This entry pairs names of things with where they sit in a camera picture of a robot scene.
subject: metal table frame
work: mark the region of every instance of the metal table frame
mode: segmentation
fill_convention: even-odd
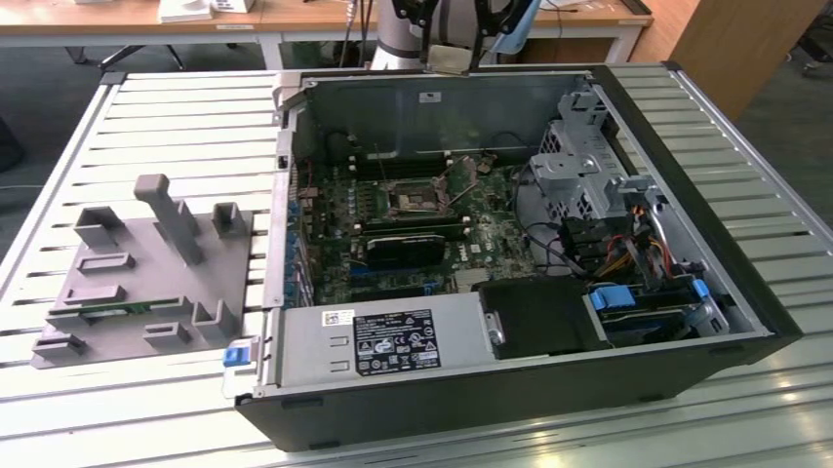
[[[753,366],[722,371],[673,400],[294,454],[278,451],[235,413],[222,391],[219,350],[32,369],[29,347],[72,260],[67,247],[77,241],[72,214],[79,204],[121,199],[132,175],[151,169],[172,175],[174,196],[187,198],[195,213],[216,196],[258,211],[244,330],[256,334],[263,328],[274,77],[129,75],[125,84],[99,87],[0,265],[4,459],[36,466],[165,468],[829,466],[830,230],[683,73],[645,65],[613,71],[806,332],[801,341]],[[171,122],[174,130],[152,130]],[[136,132],[136,125],[141,136],[125,131]],[[108,203],[121,213],[135,211],[125,202]]]

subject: blue clip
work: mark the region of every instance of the blue clip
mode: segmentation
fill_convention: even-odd
[[[246,366],[251,363],[251,350],[247,347],[228,348],[223,353],[223,367]]]
[[[603,310],[605,302],[603,297],[598,291],[590,293],[590,302],[594,304],[594,309]]]
[[[703,280],[694,280],[691,282],[691,287],[694,288],[694,292],[698,294],[701,299],[709,297],[710,291],[707,290],[707,284]]]
[[[603,286],[590,293],[590,302],[597,310],[631,307],[637,299],[627,286]]]

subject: warning label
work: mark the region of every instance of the warning label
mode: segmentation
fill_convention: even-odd
[[[355,367],[360,375],[440,366],[431,309],[352,318]]]

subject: white robotic arm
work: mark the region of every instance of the white robotic arm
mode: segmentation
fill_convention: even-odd
[[[371,67],[427,67],[465,74],[478,67],[494,39],[531,23],[539,4],[541,0],[383,0]],[[518,33],[522,43],[529,27]]]

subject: circuit board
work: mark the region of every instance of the circuit board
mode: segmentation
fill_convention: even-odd
[[[359,180],[348,166],[300,177],[316,304],[467,292],[463,278],[537,274],[509,204],[518,167],[494,167],[494,161],[489,155],[457,156],[434,177]],[[466,223],[463,238],[445,243],[440,264],[371,271],[355,260],[358,223],[432,215],[455,215]]]

